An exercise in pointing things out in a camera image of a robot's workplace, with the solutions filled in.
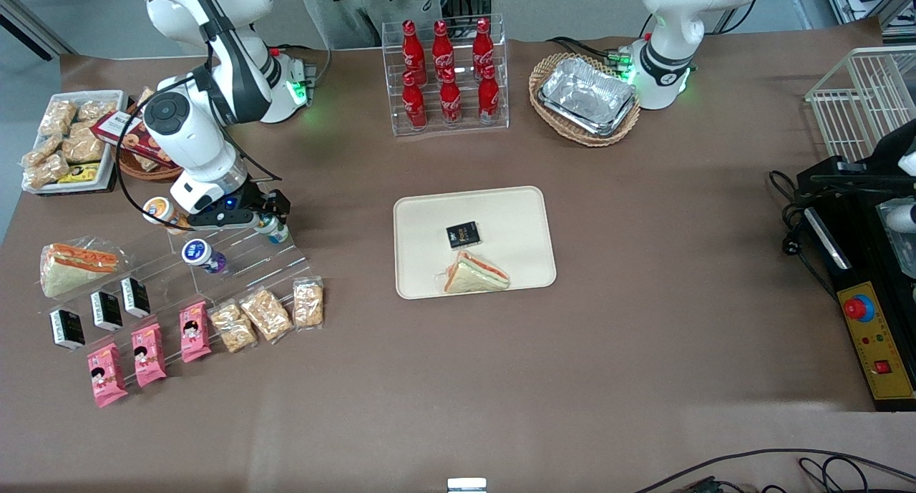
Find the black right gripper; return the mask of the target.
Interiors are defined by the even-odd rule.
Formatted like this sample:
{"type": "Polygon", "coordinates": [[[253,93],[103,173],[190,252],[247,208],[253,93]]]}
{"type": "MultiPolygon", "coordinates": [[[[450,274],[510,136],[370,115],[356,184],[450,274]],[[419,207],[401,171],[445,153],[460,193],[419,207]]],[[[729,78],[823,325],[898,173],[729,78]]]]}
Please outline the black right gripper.
{"type": "Polygon", "coordinates": [[[287,219],[291,211],[289,199],[281,190],[266,189],[264,183],[246,181],[242,187],[215,202],[215,213],[219,215],[242,215],[251,213],[259,216],[258,227],[271,227],[279,219],[287,219]]]}

